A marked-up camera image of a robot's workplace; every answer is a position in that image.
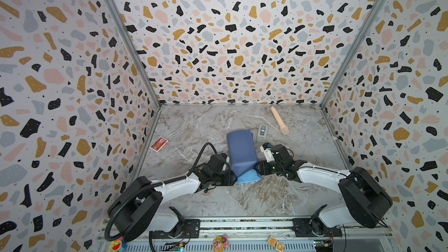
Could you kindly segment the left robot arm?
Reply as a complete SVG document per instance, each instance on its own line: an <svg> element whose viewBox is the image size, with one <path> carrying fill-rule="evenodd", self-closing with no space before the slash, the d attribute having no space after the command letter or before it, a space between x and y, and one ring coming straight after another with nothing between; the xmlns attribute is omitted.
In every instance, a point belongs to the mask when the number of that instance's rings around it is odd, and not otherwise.
<svg viewBox="0 0 448 252"><path fill-rule="evenodd" d="M152 182L141 176L108 209L105 240L130 242L146 231L176 238L183 234L186 219L171 206L173 200L216 187L230 187L236 181L226 154L213 154L207 163L169 180Z"/></svg>

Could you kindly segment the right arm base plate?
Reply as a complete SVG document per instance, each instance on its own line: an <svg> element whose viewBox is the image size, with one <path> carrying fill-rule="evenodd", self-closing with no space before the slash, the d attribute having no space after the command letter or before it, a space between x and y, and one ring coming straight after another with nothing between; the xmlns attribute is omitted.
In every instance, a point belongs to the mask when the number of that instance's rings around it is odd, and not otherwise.
<svg viewBox="0 0 448 252"><path fill-rule="evenodd" d="M292 224L292 230L297 238L330 238L332 236L343 236L340 228L327 227L318 218L294 218Z"/></svg>

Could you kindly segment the blue wrapping paper sheet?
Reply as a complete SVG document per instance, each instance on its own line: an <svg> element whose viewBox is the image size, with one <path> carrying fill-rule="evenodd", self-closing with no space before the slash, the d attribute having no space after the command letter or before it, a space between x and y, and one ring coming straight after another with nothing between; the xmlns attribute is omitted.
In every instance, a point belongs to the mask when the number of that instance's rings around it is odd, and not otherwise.
<svg viewBox="0 0 448 252"><path fill-rule="evenodd" d="M227 134L231 169L237 177L236 184L249 184L261 180L254 167L258 162L253 134L249 129Z"/></svg>

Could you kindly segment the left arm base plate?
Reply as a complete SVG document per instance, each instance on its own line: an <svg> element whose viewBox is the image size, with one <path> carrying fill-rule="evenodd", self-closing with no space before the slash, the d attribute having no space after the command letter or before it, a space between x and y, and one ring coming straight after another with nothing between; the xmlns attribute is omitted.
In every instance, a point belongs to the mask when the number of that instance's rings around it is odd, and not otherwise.
<svg viewBox="0 0 448 252"><path fill-rule="evenodd" d="M201 221L199 219L181 220L175 227L168 232L154 231L153 239L198 239L200 234Z"/></svg>

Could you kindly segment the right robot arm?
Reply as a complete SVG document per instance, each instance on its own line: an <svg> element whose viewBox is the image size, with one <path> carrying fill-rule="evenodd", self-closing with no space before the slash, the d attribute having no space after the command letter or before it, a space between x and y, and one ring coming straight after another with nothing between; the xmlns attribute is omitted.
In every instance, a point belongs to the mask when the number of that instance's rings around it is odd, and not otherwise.
<svg viewBox="0 0 448 252"><path fill-rule="evenodd" d="M337 170L316 166L304 160L294 160L293 153L285 146L265 143L261 146L265 159L255 165L261 176L278 175L289 181L314 184L342 195L342 204L322 205L308 224L316 235L336 226L357 223L373 229L392 207L392 198L379 183L361 167Z"/></svg>

